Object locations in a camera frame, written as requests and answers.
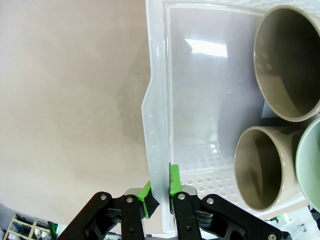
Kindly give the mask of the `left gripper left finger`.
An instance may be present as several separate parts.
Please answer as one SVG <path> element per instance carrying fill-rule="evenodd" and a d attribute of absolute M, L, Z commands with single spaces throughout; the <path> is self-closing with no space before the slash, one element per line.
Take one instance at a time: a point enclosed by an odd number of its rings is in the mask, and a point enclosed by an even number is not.
<path fill-rule="evenodd" d="M 117 198 L 100 191 L 92 196 L 57 238 L 103 240 L 120 224 L 122 240 L 144 240 L 143 219 L 149 219 L 159 205 L 153 197 L 150 182 L 143 188 L 130 188 Z"/>

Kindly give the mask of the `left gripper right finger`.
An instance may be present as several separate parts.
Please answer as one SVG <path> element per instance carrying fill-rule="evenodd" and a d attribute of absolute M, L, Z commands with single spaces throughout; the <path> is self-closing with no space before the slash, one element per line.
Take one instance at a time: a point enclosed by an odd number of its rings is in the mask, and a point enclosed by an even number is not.
<path fill-rule="evenodd" d="M 219 240 L 281 240 L 283 232 L 217 194 L 199 198 L 183 190 L 177 164 L 169 165 L 170 210 L 180 240 L 200 240 L 201 232 Z"/>

